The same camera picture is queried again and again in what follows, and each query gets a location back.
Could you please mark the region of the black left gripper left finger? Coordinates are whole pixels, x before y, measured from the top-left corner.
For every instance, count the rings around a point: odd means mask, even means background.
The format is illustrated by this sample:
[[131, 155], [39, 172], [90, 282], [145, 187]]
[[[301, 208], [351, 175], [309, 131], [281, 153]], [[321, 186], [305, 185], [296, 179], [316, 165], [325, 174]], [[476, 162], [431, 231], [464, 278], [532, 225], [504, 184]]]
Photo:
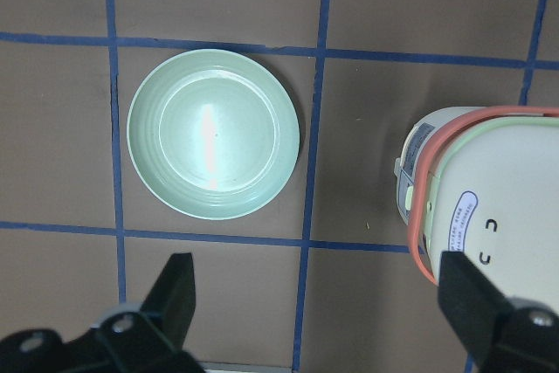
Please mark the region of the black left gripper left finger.
[[173, 253], [140, 306], [175, 346], [182, 347], [195, 313], [195, 273], [190, 252]]

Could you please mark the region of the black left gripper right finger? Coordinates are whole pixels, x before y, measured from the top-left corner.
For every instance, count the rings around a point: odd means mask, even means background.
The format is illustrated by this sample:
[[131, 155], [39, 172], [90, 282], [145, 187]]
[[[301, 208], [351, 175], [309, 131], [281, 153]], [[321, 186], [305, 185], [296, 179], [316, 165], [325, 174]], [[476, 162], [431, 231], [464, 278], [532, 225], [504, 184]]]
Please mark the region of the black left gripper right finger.
[[438, 305], [466, 347], [491, 347], [514, 311], [509, 299], [463, 253], [441, 254]]

